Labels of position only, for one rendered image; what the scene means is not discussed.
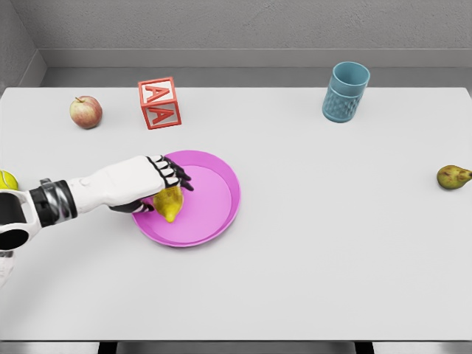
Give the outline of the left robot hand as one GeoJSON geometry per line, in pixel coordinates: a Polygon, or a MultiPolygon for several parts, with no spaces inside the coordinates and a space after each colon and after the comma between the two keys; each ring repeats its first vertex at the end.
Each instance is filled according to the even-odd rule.
{"type": "Polygon", "coordinates": [[[110,178],[105,205],[117,212],[151,212],[154,207],[146,198],[175,186],[194,190],[184,168],[163,155],[137,156],[105,171],[110,178]]]}

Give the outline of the pink plate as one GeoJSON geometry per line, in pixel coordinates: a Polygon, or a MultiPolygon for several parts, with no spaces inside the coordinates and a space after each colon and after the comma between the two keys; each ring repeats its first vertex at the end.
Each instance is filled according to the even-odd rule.
{"type": "Polygon", "coordinates": [[[137,227],[157,243],[172,247],[197,246],[224,232],[239,210],[240,183],[234,170],[219,157],[199,150],[181,150],[168,157],[192,178],[192,192],[169,223],[158,212],[133,215],[137,227]]]}

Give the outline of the blue textured cup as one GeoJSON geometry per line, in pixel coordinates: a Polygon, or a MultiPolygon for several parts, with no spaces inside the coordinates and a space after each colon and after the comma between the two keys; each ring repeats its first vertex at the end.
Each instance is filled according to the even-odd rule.
{"type": "Polygon", "coordinates": [[[322,104],[323,115],[332,122],[349,122],[355,116],[369,79],[369,69],[364,65],[352,61],[337,63],[322,104]]]}

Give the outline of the green brown pear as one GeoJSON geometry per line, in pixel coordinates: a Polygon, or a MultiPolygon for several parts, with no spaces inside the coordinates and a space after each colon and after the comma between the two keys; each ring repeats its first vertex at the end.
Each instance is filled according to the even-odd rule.
{"type": "Polygon", "coordinates": [[[472,170],[467,170],[456,165],[444,166],[437,172],[437,182],[446,190],[462,188],[471,180],[472,170]]]}

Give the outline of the yellow lemon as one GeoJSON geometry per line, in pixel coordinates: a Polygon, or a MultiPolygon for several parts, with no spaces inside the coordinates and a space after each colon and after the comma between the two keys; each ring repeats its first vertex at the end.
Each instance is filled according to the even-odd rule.
{"type": "Polygon", "coordinates": [[[169,187],[153,197],[154,209],[168,222],[173,223],[184,204],[180,186],[169,187]]]}

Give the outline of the red apple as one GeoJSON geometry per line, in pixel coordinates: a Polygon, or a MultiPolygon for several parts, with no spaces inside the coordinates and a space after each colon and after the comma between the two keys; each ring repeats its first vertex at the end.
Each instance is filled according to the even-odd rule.
{"type": "Polygon", "coordinates": [[[91,129],[101,123],[103,109],[94,97],[80,96],[75,97],[69,106],[69,115],[80,128],[91,129]]]}

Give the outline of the red letter block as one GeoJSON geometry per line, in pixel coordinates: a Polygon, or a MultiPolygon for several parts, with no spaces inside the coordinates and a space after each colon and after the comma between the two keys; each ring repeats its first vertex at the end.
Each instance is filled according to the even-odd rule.
{"type": "Polygon", "coordinates": [[[181,124],[172,77],[138,82],[139,102],[148,130],[181,124]]]}

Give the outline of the yellow tennis ball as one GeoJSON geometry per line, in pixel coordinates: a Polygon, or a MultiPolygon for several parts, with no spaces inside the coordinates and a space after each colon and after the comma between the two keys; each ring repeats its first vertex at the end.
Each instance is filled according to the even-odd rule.
{"type": "Polygon", "coordinates": [[[18,182],[14,175],[6,170],[0,170],[0,190],[18,190],[18,182]]]}

